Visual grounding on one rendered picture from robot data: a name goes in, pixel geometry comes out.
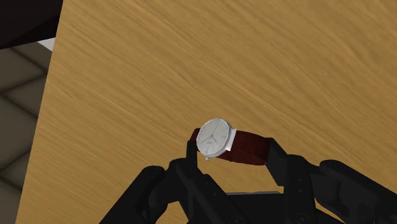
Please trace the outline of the white-faced watch with brown strap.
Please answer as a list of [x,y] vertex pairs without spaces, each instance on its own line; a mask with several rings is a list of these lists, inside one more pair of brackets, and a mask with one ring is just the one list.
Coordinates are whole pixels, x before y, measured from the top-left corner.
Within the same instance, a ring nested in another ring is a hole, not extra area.
[[193,131],[190,138],[206,159],[221,158],[230,162],[265,165],[270,140],[233,128],[221,118],[213,118]]

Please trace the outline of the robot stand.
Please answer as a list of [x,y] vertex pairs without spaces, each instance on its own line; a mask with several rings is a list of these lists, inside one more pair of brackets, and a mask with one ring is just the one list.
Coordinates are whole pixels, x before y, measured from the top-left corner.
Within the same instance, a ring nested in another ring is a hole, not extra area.
[[56,36],[63,0],[0,0],[0,50]]

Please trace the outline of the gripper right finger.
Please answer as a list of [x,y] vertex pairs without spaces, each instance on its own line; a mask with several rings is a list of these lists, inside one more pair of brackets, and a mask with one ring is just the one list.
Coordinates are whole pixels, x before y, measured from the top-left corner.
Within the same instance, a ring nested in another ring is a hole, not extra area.
[[284,188],[287,224],[397,224],[397,193],[338,160],[313,165],[267,141],[266,167]]

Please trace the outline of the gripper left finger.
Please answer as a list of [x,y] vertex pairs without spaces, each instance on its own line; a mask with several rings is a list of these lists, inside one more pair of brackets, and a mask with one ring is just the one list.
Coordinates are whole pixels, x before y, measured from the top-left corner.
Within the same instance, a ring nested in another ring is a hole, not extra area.
[[185,158],[170,161],[168,169],[145,167],[99,224],[156,224],[173,202],[182,207],[186,224],[248,224],[212,177],[199,170],[193,141],[187,142]]

